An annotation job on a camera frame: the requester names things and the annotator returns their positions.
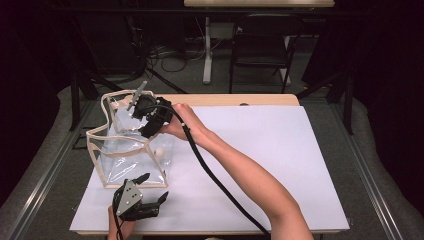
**desk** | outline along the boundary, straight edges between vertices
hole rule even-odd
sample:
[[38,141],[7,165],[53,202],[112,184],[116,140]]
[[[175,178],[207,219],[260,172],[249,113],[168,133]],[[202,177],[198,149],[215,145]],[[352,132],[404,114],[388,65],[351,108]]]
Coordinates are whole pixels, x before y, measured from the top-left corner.
[[[349,229],[306,112],[294,95],[163,97],[173,103],[191,104],[210,129],[270,171],[298,201],[312,232],[335,233]],[[238,106],[241,103],[250,106]],[[199,150],[240,204],[270,230],[269,221],[260,208],[244,195],[211,155]],[[104,189],[93,171],[70,230],[84,235],[106,234],[107,207],[114,191]],[[261,233],[209,179],[185,141],[175,141],[169,187],[141,191],[145,202],[156,201],[165,191],[169,191],[169,196],[157,218],[138,222],[136,234]]]
[[[184,0],[186,7],[255,7],[255,8],[319,8],[319,7],[333,7],[333,0]],[[212,52],[211,52],[211,35],[210,35],[210,19],[206,17],[205,23],[205,67],[203,71],[203,83],[211,83],[212,71]],[[281,76],[286,74],[286,69],[281,69]]]

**clear plastic bag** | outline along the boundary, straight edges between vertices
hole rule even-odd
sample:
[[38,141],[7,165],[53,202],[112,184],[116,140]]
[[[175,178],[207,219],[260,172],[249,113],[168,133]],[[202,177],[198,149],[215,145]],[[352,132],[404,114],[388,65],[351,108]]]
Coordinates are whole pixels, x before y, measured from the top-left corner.
[[[134,107],[127,110],[134,92],[123,90],[102,97],[106,124],[87,131],[88,151],[105,188],[118,188],[125,179],[145,173],[150,173],[150,177],[140,187],[167,187],[174,137],[141,136],[138,129],[147,121],[131,117]],[[154,97],[152,92],[143,91],[143,94]]]

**cable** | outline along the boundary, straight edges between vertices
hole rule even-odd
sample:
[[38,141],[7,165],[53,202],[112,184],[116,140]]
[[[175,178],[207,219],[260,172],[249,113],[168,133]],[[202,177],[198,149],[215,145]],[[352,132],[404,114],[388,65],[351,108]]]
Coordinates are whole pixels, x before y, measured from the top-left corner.
[[161,80],[163,83],[165,83],[166,85],[170,86],[171,88],[173,88],[175,91],[177,91],[178,93],[183,93],[183,94],[188,94],[186,91],[182,90],[181,88],[179,88],[177,85],[173,84],[172,82],[166,80],[164,77],[162,77],[159,73],[157,73],[155,70],[151,69],[151,68],[146,68],[146,70],[150,73],[152,73],[153,76],[157,77],[159,80]]
[[228,189],[219,181],[219,179],[215,176],[215,174],[212,172],[212,170],[209,168],[209,166],[204,161],[202,155],[200,154],[196,143],[194,142],[193,136],[190,133],[189,127],[185,124],[184,120],[181,118],[181,116],[173,109],[167,106],[162,105],[155,105],[155,106],[148,106],[144,108],[144,110],[149,109],[155,109],[155,108],[165,108],[168,111],[170,111],[177,119],[180,121],[181,126],[184,130],[184,133],[187,137],[187,140],[190,144],[191,149],[194,152],[194,155],[199,160],[200,165],[202,166],[203,170],[209,175],[209,177],[215,182],[215,184],[221,189],[221,191],[224,192],[224,194],[230,199],[230,201],[240,210],[243,215],[249,219],[253,224],[256,225],[265,235],[266,239],[271,239],[271,234],[255,219],[253,218],[244,208],[241,206],[241,204],[237,201],[237,199],[234,198],[234,196],[228,191]]
[[[200,27],[199,21],[197,20],[197,18],[194,18],[194,19],[196,20],[197,26],[199,28],[199,32],[202,35],[203,48],[199,48],[197,51],[195,51],[195,54],[193,54],[193,56],[187,57],[187,56],[183,55],[181,57],[181,59],[184,60],[184,64],[183,64],[183,66],[180,69],[177,69],[177,70],[168,70],[168,69],[165,68],[165,66],[164,66],[164,60],[167,59],[167,58],[170,58],[170,57],[163,57],[163,58],[160,58],[159,57],[160,54],[173,53],[173,52],[160,52],[160,53],[156,52],[155,55],[150,55],[150,58],[154,58],[154,59],[157,59],[157,60],[159,60],[159,59],[162,60],[161,61],[161,68],[164,71],[166,71],[166,72],[179,72],[179,71],[182,71],[186,67],[188,60],[192,61],[192,60],[199,60],[199,59],[202,59],[203,58],[203,56],[204,56],[204,54],[206,52],[206,50],[205,50],[205,45],[206,45],[205,44],[205,38],[206,37],[203,34],[203,31],[202,31],[202,28]],[[214,47],[212,47],[212,49],[216,48],[220,43],[221,43],[221,41],[218,42]]]
[[169,69],[166,69],[165,68],[165,66],[164,66],[164,61],[165,61],[165,59],[169,59],[169,58],[171,58],[171,57],[163,57],[162,58],[162,61],[161,61],[161,63],[160,63],[160,66],[161,66],[161,68],[165,71],[165,72],[180,72],[180,71],[182,71],[186,66],[187,66],[187,59],[186,59],[186,57],[185,56],[180,56],[179,58],[177,57],[177,56],[175,56],[174,57],[174,59],[180,59],[180,60],[182,60],[183,61],[183,66],[182,67],[180,67],[179,69],[177,69],[177,70],[169,70]]
[[122,223],[119,224],[118,216],[116,215],[116,211],[118,210],[118,204],[119,204],[119,201],[121,200],[122,192],[123,192],[123,189],[124,189],[126,182],[127,182],[127,180],[125,179],[124,184],[120,188],[118,188],[118,190],[116,190],[116,192],[113,194],[113,199],[112,199],[112,213],[113,213],[113,220],[115,221],[115,225],[116,225],[116,229],[117,229],[117,232],[116,232],[116,239],[117,240],[124,240],[124,237],[123,237],[122,231],[121,231],[121,226],[122,226],[122,224],[124,224],[125,221],[122,220]]

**black cable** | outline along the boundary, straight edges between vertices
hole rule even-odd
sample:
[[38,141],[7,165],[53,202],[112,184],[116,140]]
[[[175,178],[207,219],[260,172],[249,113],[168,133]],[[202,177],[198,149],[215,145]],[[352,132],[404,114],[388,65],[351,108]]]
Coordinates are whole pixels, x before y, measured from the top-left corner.
[[168,111],[170,111],[181,123],[181,126],[184,130],[184,133],[187,137],[187,140],[191,146],[191,149],[194,152],[194,155],[196,155],[197,159],[199,160],[200,165],[202,168],[206,171],[206,173],[209,175],[209,177],[215,182],[215,184],[224,192],[224,194],[231,200],[231,202],[240,210],[243,215],[249,219],[253,224],[256,225],[265,235],[266,239],[271,239],[271,234],[255,219],[253,218],[244,208],[241,206],[241,204],[237,201],[237,199],[234,198],[234,196],[228,191],[228,189],[219,181],[219,179],[215,176],[215,174],[212,172],[212,170],[209,168],[209,166],[204,161],[202,155],[200,154],[196,143],[194,142],[193,136],[190,133],[190,129],[188,126],[184,123],[184,120],[181,118],[181,116],[173,109],[167,106],[162,105],[155,105],[155,106],[148,106],[145,108],[145,110],[154,109],[154,108],[165,108]]
[[180,57],[180,58],[177,58],[177,57],[174,57],[173,59],[179,59],[179,60],[182,60],[182,61],[184,61],[184,63],[183,63],[183,66],[182,67],[180,67],[179,69],[177,69],[177,70],[168,70],[168,69],[166,69],[165,68],[165,66],[164,66],[164,62],[165,62],[165,60],[166,59],[170,59],[171,57],[163,57],[163,58],[161,58],[161,63],[160,63],[160,67],[162,68],[162,70],[164,70],[165,72],[180,72],[180,71],[182,71],[186,66],[187,66],[187,59],[184,57],[184,56],[182,56],[182,57]]
[[113,194],[113,200],[112,200],[112,213],[113,213],[113,219],[115,221],[115,225],[116,225],[116,239],[118,240],[124,240],[124,236],[122,235],[122,231],[121,231],[121,226],[124,223],[124,221],[122,221],[121,224],[119,224],[118,221],[118,216],[116,215],[116,211],[118,210],[118,204],[119,201],[121,200],[122,197],[122,192],[124,189],[124,186],[126,184],[127,180],[124,181],[124,184],[118,188],[118,190],[116,190],[116,192]]
[[177,91],[178,93],[183,93],[183,94],[188,94],[186,91],[182,90],[181,88],[179,88],[177,85],[173,84],[172,82],[166,80],[164,77],[162,77],[159,73],[157,73],[155,70],[153,70],[152,68],[146,68],[147,71],[151,72],[155,77],[159,78],[159,80],[161,80],[163,83],[165,83],[166,85],[170,86],[171,88],[173,88],[175,91]]

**chair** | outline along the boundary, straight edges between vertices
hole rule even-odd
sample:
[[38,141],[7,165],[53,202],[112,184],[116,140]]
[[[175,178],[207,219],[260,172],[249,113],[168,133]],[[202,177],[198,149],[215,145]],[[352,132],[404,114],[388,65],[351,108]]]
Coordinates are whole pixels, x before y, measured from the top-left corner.
[[[233,90],[234,66],[286,69],[281,93],[284,93],[295,50],[295,42],[304,30],[302,19],[287,14],[249,14],[238,19],[233,28],[230,61],[230,89]],[[293,36],[285,45],[285,37]]]

